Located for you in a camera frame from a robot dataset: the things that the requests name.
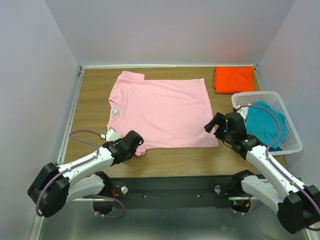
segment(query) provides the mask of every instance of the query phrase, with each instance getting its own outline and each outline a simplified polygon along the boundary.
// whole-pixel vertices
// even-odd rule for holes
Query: pink t-shirt
[[[108,129],[122,136],[130,130],[144,139],[136,155],[154,148],[217,147],[205,125],[212,109],[205,80],[145,80],[145,75],[123,71],[110,97]]]

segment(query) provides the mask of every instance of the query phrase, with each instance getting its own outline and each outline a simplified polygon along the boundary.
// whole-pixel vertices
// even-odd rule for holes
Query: metal frame
[[[63,140],[62,140],[62,143],[61,143],[61,147],[60,147],[60,151],[59,151],[59,155],[58,155],[56,164],[57,165],[61,165],[61,164],[64,163],[64,160],[65,160],[66,151],[67,151],[67,145],[68,145],[68,141],[69,141],[68,135],[69,135],[69,133],[71,131],[72,123],[73,123],[73,120],[74,120],[76,106],[77,106],[77,103],[78,103],[79,93],[80,93],[81,84],[82,84],[82,80],[83,80],[83,77],[84,77],[85,69],[182,68],[182,67],[216,67],[216,66],[227,66],[227,65],[225,65],[225,64],[224,65],[176,65],[176,64],[141,64],[141,65],[133,64],[133,65],[126,65],[126,64],[119,64],[119,65],[101,65],[101,66],[81,66],[80,67],[79,79],[78,79],[76,91],[75,91],[75,94],[74,94],[70,115],[69,115],[69,118],[68,118],[68,121],[67,121],[66,129],[65,129],[65,132],[64,132],[64,136],[63,136]],[[253,66],[253,67],[255,67],[257,69],[258,65],[234,65],[234,66]],[[257,70],[256,69],[254,69],[254,73],[255,73],[255,76],[256,76],[256,78],[258,80]],[[80,199],[76,199],[74,201],[86,201],[86,200],[88,200],[88,199],[80,198]],[[34,218],[34,221],[33,221],[33,225],[32,225],[32,229],[31,229],[31,232],[30,232],[29,240],[39,240],[40,239],[43,223],[44,223],[44,218],[43,217],[39,217],[39,216],[36,215],[35,218]],[[314,231],[310,231],[310,230],[306,229],[306,233],[307,233],[307,236],[308,236],[309,240],[318,240],[317,234]]]

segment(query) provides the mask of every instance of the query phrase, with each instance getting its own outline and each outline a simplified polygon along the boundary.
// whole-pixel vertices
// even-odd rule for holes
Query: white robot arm
[[[50,217],[66,202],[97,195],[110,187],[111,181],[102,169],[132,158],[143,138],[135,131],[124,137],[110,129],[106,142],[97,151],[71,163],[45,165],[27,191],[36,204],[38,216]]]
[[[319,190],[314,185],[306,186],[290,174],[258,138],[248,135],[244,118],[236,111],[226,115],[218,112],[204,128],[210,133],[218,125],[214,133],[217,139],[254,165],[268,182],[245,170],[232,176],[233,189],[250,194],[268,206],[289,233],[294,234],[319,222]]]

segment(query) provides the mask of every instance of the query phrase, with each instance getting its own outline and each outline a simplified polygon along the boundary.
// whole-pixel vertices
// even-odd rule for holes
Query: teal cloth
[[[271,146],[274,149],[278,148],[288,133],[286,128],[285,116],[273,110],[268,104],[263,101],[258,101],[256,103],[253,103],[252,105],[269,110],[279,121],[281,135],[279,140]],[[278,135],[278,126],[273,117],[265,110],[256,107],[249,107],[245,127],[249,135],[256,136],[266,146],[272,143]]]

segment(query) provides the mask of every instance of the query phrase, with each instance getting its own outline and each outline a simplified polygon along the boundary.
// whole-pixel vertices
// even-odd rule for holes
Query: orange folded cloth
[[[252,66],[216,66],[214,76],[213,87],[217,94],[236,94],[255,90]]]

